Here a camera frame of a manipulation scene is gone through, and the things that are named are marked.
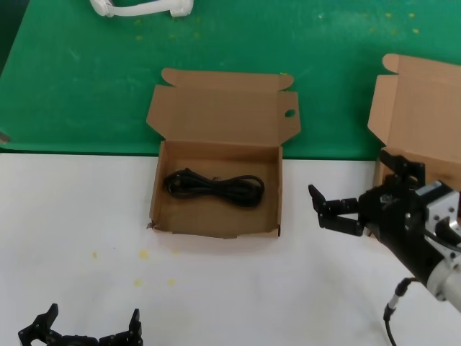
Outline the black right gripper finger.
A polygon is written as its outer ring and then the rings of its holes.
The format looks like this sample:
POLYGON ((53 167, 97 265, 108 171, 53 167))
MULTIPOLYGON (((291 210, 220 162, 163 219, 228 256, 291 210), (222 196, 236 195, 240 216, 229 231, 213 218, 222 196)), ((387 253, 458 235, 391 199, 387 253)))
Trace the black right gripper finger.
POLYGON ((326 200, 314 185, 308 185, 308 191, 321 228, 352 236, 362 236, 362 223, 344 217, 344 215, 359 214, 359 203, 356 198, 326 200))
POLYGON ((425 164, 407 160, 401 155, 380 153, 380 162, 390 171, 384 178, 384 185, 403 185, 407 188, 420 188, 426 184, 425 164))

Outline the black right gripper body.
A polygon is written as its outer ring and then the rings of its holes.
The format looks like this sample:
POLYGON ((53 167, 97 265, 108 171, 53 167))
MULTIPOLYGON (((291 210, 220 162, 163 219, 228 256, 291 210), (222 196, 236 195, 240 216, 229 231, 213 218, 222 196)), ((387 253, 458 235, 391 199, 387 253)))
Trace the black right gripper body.
POLYGON ((374 187, 358 199, 359 220, 424 285, 443 259, 425 238, 425 212, 415 190, 374 187))

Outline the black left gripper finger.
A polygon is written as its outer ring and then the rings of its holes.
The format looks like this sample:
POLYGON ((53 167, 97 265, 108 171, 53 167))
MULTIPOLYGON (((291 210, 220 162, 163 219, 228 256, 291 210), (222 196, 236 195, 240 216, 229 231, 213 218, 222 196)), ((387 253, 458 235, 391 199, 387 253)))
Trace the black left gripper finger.
POLYGON ((58 304, 53 303, 47 312, 37 315, 31 325, 18 332, 20 345, 31 346, 34 340, 39 340, 46 345, 55 345, 55 332, 51 327, 57 316, 58 304))
POLYGON ((135 309, 128 330, 99 339, 100 346, 143 346, 140 309, 135 309))

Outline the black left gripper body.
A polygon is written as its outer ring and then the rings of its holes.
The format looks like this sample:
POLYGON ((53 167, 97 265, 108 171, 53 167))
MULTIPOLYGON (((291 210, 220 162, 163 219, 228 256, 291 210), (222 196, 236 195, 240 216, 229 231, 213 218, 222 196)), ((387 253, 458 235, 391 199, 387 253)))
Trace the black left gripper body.
POLYGON ((99 340, 94 337, 79 335, 50 336, 51 346, 99 346, 99 340))

